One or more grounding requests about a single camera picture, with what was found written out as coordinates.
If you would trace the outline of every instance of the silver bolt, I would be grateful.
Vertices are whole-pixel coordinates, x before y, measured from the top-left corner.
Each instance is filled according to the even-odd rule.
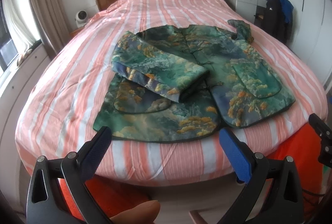
[[[255,158],[262,159],[264,156],[262,153],[255,153]]]
[[[290,155],[286,156],[286,160],[288,162],[293,162],[294,161],[294,159]]]
[[[73,159],[74,157],[76,157],[76,152],[70,152],[70,153],[67,155],[67,157],[68,157],[69,159]]]
[[[41,155],[40,157],[37,158],[38,162],[43,162],[45,160],[45,156]]]

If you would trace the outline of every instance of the blue garment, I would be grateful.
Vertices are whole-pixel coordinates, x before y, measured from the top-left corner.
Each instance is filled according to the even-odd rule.
[[[283,14],[285,15],[285,23],[290,23],[292,20],[292,13],[294,6],[288,0],[279,0],[279,1],[281,3]]]

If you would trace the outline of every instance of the orange-red cloth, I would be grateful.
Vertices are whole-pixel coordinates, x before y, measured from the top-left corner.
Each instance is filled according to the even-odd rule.
[[[283,142],[268,158],[284,159],[290,155],[294,158],[301,180],[302,188],[314,193],[320,193],[322,184],[323,165],[318,162],[320,152],[320,138],[306,123],[292,137]],[[60,181],[64,198],[71,213],[82,219],[64,180]],[[131,209],[149,200],[146,194],[137,187],[123,184],[109,179],[94,176],[86,182],[90,193],[108,217]],[[318,198],[305,194],[305,197],[315,203]],[[305,212],[310,212],[313,206],[304,202]]]
[[[146,194],[133,185],[115,182],[97,175],[86,181],[85,185],[108,217],[150,200]],[[63,179],[60,180],[60,187],[72,215],[83,220]]]
[[[323,180],[323,164],[318,162],[320,138],[313,128],[306,123],[292,137],[283,142],[268,158],[284,159],[290,155],[295,161],[301,181],[301,187],[313,193],[320,193]],[[312,203],[317,197],[303,193]],[[314,207],[304,200],[304,212],[309,214]]]

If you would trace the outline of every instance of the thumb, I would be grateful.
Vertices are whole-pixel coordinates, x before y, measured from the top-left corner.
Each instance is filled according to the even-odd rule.
[[[158,201],[147,201],[111,217],[111,220],[114,224],[151,224],[157,218],[159,211]]]

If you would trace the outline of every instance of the pink and white bedding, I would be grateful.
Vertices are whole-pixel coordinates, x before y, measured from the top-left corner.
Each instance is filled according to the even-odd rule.
[[[19,118],[16,144],[32,173],[36,158],[62,158],[92,139],[93,122],[114,76],[110,61],[125,31],[137,33],[172,24],[218,26],[234,31],[228,19],[242,19],[224,0],[119,0],[98,13],[52,61],[32,91]],[[268,154],[308,121],[327,116],[323,87],[313,72],[285,45],[251,25],[253,46],[274,68],[296,102],[291,108],[237,137]],[[157,186],[213,179],[232,171],[218,134],[186,143],[153,144],[115,140],[97,174],[131,184]]]

